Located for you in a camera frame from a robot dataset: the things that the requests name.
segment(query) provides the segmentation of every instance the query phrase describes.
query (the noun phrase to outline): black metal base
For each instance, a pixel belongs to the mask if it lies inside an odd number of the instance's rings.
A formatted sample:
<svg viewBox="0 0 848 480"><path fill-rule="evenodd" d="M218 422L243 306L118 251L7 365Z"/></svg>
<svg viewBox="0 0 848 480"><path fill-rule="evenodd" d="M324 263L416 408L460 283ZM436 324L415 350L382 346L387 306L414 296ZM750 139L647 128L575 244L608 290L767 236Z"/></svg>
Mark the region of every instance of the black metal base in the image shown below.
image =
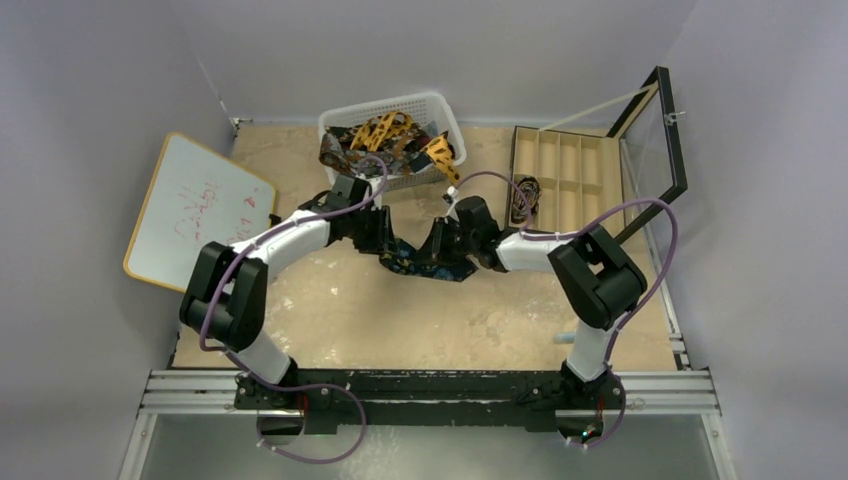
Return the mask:
<svg viewBox="0 0 848 480"><path fill-rule="evenodd" d="M370 425L514 426L530 432L559 431L599 435L598 408L621 408L619 385L605 374L591 383L575 382L570 371L445 371L296 369L284 383L331 383L347 388L363 403ZM298 408L297 394L271 391L250 377L238 379L236 409ZM332 434L338 425L358 425L351 399L333 389L310 389L307 434ZM591 411L563 417L557 410Z"/></svg>

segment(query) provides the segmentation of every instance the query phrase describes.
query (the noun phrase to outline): open lid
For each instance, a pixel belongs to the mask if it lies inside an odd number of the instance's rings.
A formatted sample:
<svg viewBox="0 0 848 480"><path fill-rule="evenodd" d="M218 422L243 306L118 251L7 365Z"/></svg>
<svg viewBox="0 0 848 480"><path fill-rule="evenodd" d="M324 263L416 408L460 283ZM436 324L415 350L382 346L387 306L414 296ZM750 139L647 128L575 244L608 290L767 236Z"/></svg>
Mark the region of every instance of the open lid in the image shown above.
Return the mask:
<svg viewBox="0 0 848 480"><path fill-rule="evenodd" d="M642 84L643 89L646 87L646 92L633 97L607 138L619 142L622 178L624 183L627 178L632 180L635 191L629 193L633 198L658 197L670 204L688 188L677 131L678 115L682 112L674 108L667 68L654 68ZM661 211L660 207L650 205L632 214L628 212L625 228L616 241L623 243Z"/></svg>

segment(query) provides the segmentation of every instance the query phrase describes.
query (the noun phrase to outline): patterned fabric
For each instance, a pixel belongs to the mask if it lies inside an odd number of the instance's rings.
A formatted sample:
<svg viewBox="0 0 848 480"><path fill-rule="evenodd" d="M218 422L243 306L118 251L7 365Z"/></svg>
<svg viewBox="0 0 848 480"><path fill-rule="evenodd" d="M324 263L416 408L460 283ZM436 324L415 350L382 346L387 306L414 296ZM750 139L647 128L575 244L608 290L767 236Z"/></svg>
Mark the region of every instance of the patterned fabric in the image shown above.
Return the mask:
<svg viewBox="0 0 848 480"><path fill-rule="evenodd" d="M459 181L447 132L435 135L434 123L422 128L410 115L394 111L362 125L326 130L318 159L337 172L379 176L380 167L363 162L366 156L376 155L386 163L390 175L412 175L434 164L454 185Z"/></svg>
<svg viewBox="0 0 848 480"><path fill-rule="evenodd" d="M384 253L380 255L380 265L399 275L461 282L477 271L477 266L468 259L450 266L416 262L413 259L416 253L418 253L418 250L400 238L396 239L396 242L398 253Z"/></svg>
<svg viewBox="0 0 848 480"><path fill-rule="evenodd" d="M426 147L421 149L433 160L433 165L436 166L454 187L459 183L459 172L453 167L454 153L453 147L448 143L448 132L443 132L437 136Z"/></svg>

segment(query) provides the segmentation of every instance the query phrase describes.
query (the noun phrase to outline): gray wall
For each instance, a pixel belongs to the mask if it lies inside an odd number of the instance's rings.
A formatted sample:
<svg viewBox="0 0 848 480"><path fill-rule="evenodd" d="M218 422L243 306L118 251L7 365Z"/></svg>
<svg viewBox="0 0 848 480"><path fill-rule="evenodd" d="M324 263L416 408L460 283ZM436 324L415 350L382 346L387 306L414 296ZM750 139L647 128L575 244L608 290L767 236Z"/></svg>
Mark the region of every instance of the gray wall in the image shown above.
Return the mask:
<svg viewBox="0 0 848 480"><path fill-rule="evenodd" d="M0 477L117 476L176 331L121 261L177 129L231 136L165 0L0 5Z"/></svg>
<svg viewBox="0 0 848 480"><path fill-rule="evenodd" d="M702 0L666 61L691 185L669 284L744 480L848 471L846 45L844 1Z"/></svg>
<svg viewBox="0 0 848 480"><path fill-rule="evenodd" d="M232 115L311 123L436 89L460 120L514 124L637 88L695 0L173 3Z"/></svg>

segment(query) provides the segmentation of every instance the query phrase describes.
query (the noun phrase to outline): plastic laundry basket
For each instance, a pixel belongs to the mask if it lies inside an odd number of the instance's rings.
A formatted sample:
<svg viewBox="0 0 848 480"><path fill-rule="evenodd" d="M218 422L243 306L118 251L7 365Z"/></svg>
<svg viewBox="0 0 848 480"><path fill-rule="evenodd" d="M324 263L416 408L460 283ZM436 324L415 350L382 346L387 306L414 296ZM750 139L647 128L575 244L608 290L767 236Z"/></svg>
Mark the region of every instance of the plastic laundry basket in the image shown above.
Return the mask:
<svg viewBox="0 0 848 480"><path fill-rule="evenodd" d="M418 93L327 110L318 117L318 141L320 142L323 139L327 126L352 127L365 123L370 118L382 116L395 110L412 115L412 119L422 127L435 121L440 133L445 130L449 132L448 142L453 145L455 153L454 165L461 165L465 161L465 142L462 140L459 126L456 124L456 119L453 117L453 112L445 97L436 92ZM327 166L324 166L324 169L327 171L327 178L332 185L336 181L338 172ZM395 190L411 187L423 183L437 182L444 178L445 174L433 168L433 165L428 165L424 170L412 175L390 175L386 189Z"/></svg>

